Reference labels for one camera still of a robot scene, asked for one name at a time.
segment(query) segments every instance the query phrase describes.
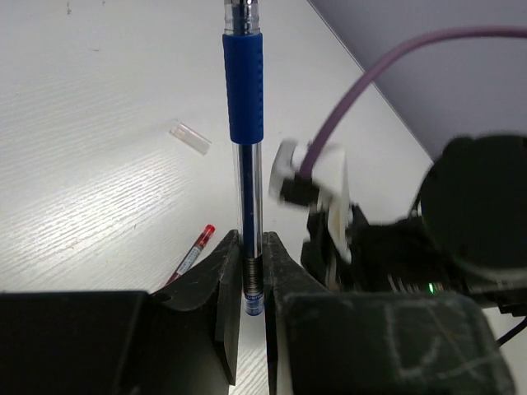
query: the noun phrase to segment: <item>red pen tip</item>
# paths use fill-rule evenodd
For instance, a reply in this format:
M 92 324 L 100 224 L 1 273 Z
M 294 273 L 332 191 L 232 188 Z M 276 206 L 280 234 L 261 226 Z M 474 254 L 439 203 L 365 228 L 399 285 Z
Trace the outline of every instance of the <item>red pen tip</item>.
M 213 225 L 207 225 L 205 226 L 205 233 L 207 235 L 212 235 L 214 233 L 214 231 L 216 230 L 216 228 L 213 226 Z

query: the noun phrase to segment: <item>pen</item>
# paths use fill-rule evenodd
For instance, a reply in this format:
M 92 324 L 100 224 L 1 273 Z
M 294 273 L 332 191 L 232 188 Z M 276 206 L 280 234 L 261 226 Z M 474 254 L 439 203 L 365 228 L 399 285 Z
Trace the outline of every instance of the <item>pen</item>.
M 205 229 L 203 232 L 201 232 L 201 235 L 196 239 L 190 250 L 186 253 L 181 263 L 166 282 L 165 286 L 168 286 L 172 281 L 175 281 L 183 276 L 185 272 L 187 272 L 192 267 L 194 262 L 196 262 L 196 259 L 198 259 L 199 254 L 203 251 L 207 245 L 207 242 L 214 234 L 214 230 L 216 230 L 216 228 L 214 228 L 212 225 L 205 226 Z
M 239 182 L 245 311 L 258 315 L 264 309 L 260 153 L 260 142 L 264 139 L 264 88 L 258 0 L 225 0 L 223 53 Z

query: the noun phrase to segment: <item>gray wall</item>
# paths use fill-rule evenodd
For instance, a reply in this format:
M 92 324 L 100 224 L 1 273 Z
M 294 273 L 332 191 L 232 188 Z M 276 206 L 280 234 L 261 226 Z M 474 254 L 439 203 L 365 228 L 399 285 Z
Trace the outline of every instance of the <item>gray wall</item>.
M 527 26 L 526 0 L 311 3 L 364 68 L 430 30 Z M 432 157 L 455 135 L 527 131 L 527 40 L 471 39 L 420 49 L 385 72 L 377 86 Z

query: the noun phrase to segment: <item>blue rubber grip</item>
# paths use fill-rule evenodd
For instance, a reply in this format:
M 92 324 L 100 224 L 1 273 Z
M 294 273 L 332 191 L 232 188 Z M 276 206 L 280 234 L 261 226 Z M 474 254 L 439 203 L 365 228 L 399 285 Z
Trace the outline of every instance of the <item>blue rubber grip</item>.
M 262 35 L 223 35 L 231 140 L 256 144 L 264 139 Z

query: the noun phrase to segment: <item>clear plastic tube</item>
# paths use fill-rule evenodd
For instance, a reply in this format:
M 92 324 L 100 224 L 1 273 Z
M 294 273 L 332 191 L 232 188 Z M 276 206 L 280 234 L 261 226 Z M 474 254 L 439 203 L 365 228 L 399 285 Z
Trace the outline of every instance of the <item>clear plastic tube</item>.
M 226 35 L 257 35 L 259 21 L 258 0 L 225 1 Z
M 258 315 L 264 309 L 262 260 L 262 161 L 260 144 L 235 144 L 235 165 L 240 190 L 239 226 L 243 260 L 245 311 Z
M 172 136 L 180 139 L 182 142 L 184 142 L 188 146 L 191 146 L 194 150 L 196 150 L 202 155 L 207 154 L 208 149 L 212 144 L 201 134 L 177 120 L 175 121 L 175 126 L 173 128 L 170 128 L 169 132 Z

